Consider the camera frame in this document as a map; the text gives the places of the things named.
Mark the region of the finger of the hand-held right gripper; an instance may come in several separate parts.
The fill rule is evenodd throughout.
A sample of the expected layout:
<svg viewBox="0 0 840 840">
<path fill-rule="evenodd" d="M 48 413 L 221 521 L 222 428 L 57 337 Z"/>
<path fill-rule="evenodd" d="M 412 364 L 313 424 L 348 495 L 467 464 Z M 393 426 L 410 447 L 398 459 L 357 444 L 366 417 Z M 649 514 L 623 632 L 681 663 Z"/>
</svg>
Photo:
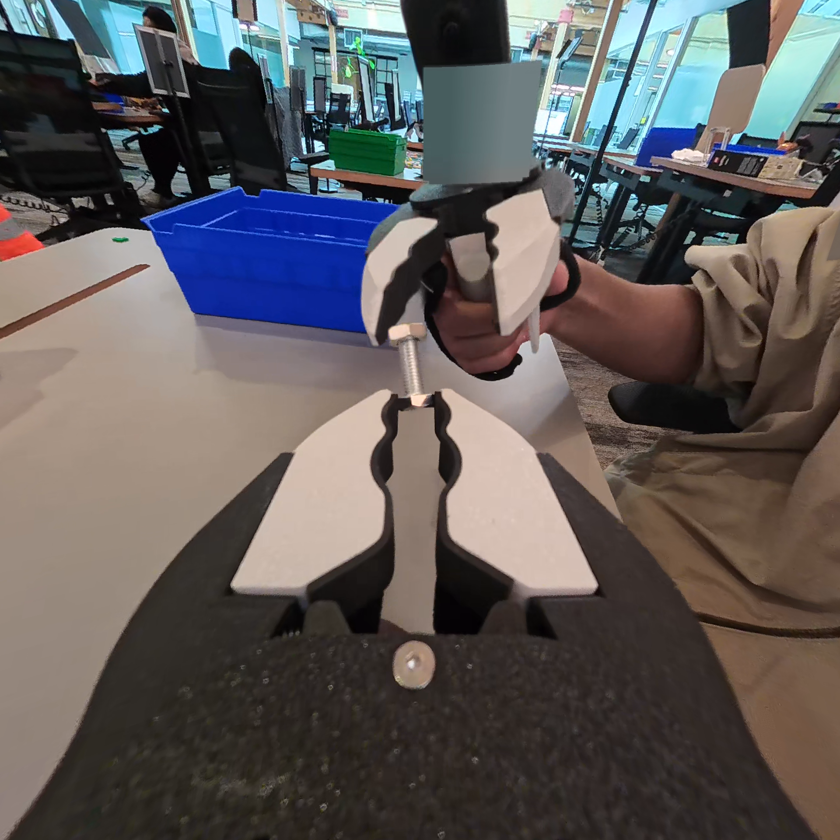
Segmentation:
<svg viewBox="0 0 840 840">
<path fill-rule="evenodd" d="M 434 217 L 393 214 L 374 228 L 361 287 L 362 319 L 374 347 L 388 340 L 390 329 L 444 251 L 445 236 Z"/>
<path fill-rule="evenodd" d="M 542 188 L 502 201 L 486 211 L 486 220 L 494 233 L 491 268 L 499 333 L 486 348 L 494 355 L 514 355 L 522 331 L 539 341 L 539 305 L 560 260 L 560 225 Z"/>
</svg>

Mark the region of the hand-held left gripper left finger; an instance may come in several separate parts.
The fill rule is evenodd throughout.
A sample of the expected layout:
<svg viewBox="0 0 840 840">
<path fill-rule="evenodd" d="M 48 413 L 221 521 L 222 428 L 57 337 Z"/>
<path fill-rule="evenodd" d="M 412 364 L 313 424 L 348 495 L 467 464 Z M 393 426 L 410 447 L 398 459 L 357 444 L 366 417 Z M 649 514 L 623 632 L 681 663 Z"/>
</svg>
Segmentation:
<svg viewBox="0 0 840 840">
<path fill-rule="evenodd" d="M 351 628 L 377 628 L 395 568 L 392 496 L 400 398 L 378 391 L 295 450 L 232 579 L 238 595 L 307 610 L 335 602 Z"/>
</svg>

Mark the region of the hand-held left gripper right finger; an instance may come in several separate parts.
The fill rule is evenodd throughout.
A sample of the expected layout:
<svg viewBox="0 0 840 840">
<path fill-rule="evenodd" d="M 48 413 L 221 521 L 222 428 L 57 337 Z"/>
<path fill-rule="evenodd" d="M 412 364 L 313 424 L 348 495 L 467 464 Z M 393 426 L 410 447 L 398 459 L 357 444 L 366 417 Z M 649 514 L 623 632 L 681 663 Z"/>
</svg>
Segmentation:
<svg viewBox="0 0 840 840">
<path fill-rule="evenodd" d="M 455 391 L 434 395 L 434 624 L 483 624 L 498 603 L 583 598 L 599 586 L 546 472 L 518 431 Z"/>
</svg>

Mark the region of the silver bolt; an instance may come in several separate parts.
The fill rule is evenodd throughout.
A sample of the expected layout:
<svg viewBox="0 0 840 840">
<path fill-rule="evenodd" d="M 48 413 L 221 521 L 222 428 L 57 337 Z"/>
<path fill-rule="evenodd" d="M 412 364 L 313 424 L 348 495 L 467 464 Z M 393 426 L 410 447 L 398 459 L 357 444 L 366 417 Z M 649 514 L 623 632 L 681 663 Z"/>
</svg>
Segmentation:
<svg viewBox="0 0 840 840">
<path fill-rule="evenodd" d="M 400 359 L 405 399 L 412 409 L 428 407 L 434 398 L 424 386 L 418 351 L 419 341 L 408 338 L 396 345 Z"/>
</svg>

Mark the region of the blue storage bin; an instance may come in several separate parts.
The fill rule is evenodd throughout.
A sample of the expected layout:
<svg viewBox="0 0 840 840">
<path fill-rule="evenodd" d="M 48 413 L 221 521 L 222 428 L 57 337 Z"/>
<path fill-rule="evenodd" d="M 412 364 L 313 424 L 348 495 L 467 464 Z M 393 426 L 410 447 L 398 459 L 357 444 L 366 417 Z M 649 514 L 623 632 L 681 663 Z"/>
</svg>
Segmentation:
<svg viewBox="0 0 840 840">
<path fill-rule="evenodd" d="M 654 168 L 654 158 L 670 159 L 675 151 L 693 150 L 705 128 L 703 123 L 689 128 L 651 128 L 639 147 L 635 165 Z"/>
<path fill-rule="evenodd" d="M 364 333 L 365 249 L 396 209 L 237 186 L 143 224 L 195 314 Z"/>
</svg>

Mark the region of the person's right forearm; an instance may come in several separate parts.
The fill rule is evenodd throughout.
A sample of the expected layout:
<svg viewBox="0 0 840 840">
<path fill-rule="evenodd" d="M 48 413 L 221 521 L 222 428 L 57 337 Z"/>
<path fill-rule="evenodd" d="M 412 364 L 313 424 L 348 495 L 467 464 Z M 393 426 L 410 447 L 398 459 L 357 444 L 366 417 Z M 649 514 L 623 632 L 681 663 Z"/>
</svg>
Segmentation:
<svg viewBox="0 0 840 840">
<path fill-rule="evenodd" d="M 679 385 L 695 376 L 704 340 L 696 290 L 639 285 L 591 262 L 577 263 L 576 294 L 543 316 L 555 339 L 639 382 Z"/>
</svg>

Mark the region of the person's right hand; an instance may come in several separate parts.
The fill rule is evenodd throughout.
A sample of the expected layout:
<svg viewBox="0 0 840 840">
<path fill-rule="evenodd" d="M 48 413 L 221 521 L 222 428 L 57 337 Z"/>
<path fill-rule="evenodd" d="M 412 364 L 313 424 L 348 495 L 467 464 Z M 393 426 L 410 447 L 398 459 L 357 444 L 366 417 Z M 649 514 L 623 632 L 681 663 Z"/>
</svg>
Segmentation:
<svg viewBox="0 0 840 840">
<path fill-rule="evenodd" d="M 577 260 L 575 264 L 581 273 L 581 283 L 572 299 L 551 310 L 537 310 L 535 328 L 524 322 L 512 334 L 503 336 L 498 332 L 489 303 L 469 301 L 462 296 L 454 263 L 445 257 L 442 268 L 446 274 L 446 286 L 434 315 L 427 317 L 427 325 L 437 329 L 444 349 L 471 375 L 506 368 L 525 342 L 531 338 L 539 340 L 543 334 L 585 353 L 585 315 L 595 287 L 592 273 L 584 268 L 582 261 Z"/>
</svg>

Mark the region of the green storage bin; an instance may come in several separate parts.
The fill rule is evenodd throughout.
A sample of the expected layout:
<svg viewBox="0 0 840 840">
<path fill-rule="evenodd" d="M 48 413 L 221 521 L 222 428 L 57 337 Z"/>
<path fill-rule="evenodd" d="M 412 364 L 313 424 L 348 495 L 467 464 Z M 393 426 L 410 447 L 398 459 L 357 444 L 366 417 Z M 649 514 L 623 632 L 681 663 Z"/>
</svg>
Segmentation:
<svg viewBox="0 0 840 840">
<path fill-rule="evenodd" d="M 329 156 L 336 171 L 402 175 L 406 165 L 406 139 L 397 133 L 332 128 Z"/>
</svg>

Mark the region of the brown wooden table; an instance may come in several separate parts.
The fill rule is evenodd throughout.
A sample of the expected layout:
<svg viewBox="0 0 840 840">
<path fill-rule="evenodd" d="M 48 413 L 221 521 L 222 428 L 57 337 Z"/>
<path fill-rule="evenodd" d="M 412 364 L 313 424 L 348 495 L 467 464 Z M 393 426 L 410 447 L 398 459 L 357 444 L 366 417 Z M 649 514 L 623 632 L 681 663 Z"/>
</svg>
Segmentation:
<svg viewBox="0 0 840 840">
<path fill-rule="evenodd" d="M 329 168 L 325 164 L 309 167 L 309 175 L 315 182 L 336 181 L 347 190 L 359 193 L 364 201 L 404 204 L 409 196 L 425 181 L 417 172 L 405 169 L 396 175 L 348 171 Z"/>
</svg>

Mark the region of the black light stand pole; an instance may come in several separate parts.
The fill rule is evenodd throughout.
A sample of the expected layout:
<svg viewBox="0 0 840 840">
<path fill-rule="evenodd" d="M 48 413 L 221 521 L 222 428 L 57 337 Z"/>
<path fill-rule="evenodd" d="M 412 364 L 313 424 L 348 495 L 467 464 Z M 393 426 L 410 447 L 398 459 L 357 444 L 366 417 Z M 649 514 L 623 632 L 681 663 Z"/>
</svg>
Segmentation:
<svg viewBox="0 0 840 840">
<path fill-rule="evenodd" d="M 619 88 L 616 91 L 613 105 L 609 113 L 609 119 L 605 123 L 604 131 L 602 134 L 602 140 L 596 146 L 595 154 L 591 158 L 590 169 L 587 173 L 584 185 L 581 189 L 581 194 L 578 196 L 577 203 L 575 205 L 570 232 L 567 236 L 567 242 L 571 247 L 575 247 L 576 235 L 578 234 L 583 222 L 585 210 L 589 202 L 590 195 L 592 194 L 595 177 L 600 171 L 606 148 L 609 145 L 613 136 L 617 117 L 621 110 L 623 100 L 625 99 L 629 83 L 632 78 L 632 73 L 637 63 L 637 58 L 646 39 L 648 29 L 655 16 L 658 1 L 643 2 L 642 5 L 644 6 L 644 15 L 640 17 L 637 21 L 636 37 L 633 41 L 633 49 L 631 51 L 631 55 L 627 60 L 626 68 L 623 73 L 621 82 L 619 84 Z M 611 1 L 607 6 L 605 20 L 602 25 L 598 42 L 596 44 L 590 72 L 587 77 L 583 98 L 581 100 L 581 106 L 577 113 L 572 129 L 572 134 L 570 136 L 574 144 L 581 143 L 581 138 L 583 136 L 583 120 L 589 116 L 590 111 L 592 110 L 592 104 L 595 99 L 595 94 L 597 88 L 601 84 L 602 73 L 606 66 L 606 60 L 608 58 L 610 48 L 613 43 L 613 37 L 616 33 L 619 18 L 621 17 L 624 8 L 624 2 L 618 1 Z"/>
</svg>

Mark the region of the black office chair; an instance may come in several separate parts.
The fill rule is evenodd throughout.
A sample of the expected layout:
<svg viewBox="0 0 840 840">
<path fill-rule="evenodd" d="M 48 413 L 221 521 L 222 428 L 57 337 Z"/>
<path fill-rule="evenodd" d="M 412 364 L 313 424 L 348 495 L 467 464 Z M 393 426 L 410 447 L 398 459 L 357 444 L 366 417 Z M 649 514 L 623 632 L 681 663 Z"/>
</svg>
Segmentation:
<svg viewBox="0 0 840 840">
<path fill-rule="evenodd" d="M 2 194 L 26 193 L 67 216 L 36 235 L 41 243 L 146 229 L 71 41 L 2 32 L 1 142 Z"/>
<path fill-rule="evenodd" d="M 197 97 L 212 114 L 225 147 L 231 186 L 252 196 L 263 191 L 294 193 L 281 141 L 270 129 L 259 66 L 240 48 L 234 48 L 229 58 L 227 70 L 199 65 L 192 77 Z"/>
<path fill-rule="evenodd" d="M 631 425 L 689 434 L 740 432 L 724 399 L 686 385 L 630 381 L 612 387 L 607 400 L 614 414 Z"/>
</svg>

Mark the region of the tan document stand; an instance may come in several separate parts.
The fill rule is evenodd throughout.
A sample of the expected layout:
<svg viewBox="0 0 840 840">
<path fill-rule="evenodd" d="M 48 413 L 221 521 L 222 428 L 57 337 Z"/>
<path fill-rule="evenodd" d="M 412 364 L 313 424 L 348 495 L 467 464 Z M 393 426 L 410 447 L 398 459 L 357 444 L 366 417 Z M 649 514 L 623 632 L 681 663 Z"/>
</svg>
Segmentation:
<svg viewBox="0 0 840 840">
<path fill-rule="evenodd" d="M 764 75 L 764 64 L 726 70 L 719 80 L 704 134 L 728 130 L 733 135 L 746 130 Z"/>
</svg>

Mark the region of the orange striped traffic cone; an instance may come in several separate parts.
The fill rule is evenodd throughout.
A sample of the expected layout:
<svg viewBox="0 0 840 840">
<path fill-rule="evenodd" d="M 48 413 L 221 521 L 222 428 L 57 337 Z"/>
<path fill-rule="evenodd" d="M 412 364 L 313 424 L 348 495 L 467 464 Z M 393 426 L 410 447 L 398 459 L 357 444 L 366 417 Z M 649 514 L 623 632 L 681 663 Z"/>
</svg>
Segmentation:
<svg viewBox="0 0 840 840">
<path fill-rule="evenodd" d="M 1 252 L 2 262 L 26 256 L 44 249 L 44 244 L 29 231 L 23 229 L 5 205 L 1 204 Z"/>
</svg>

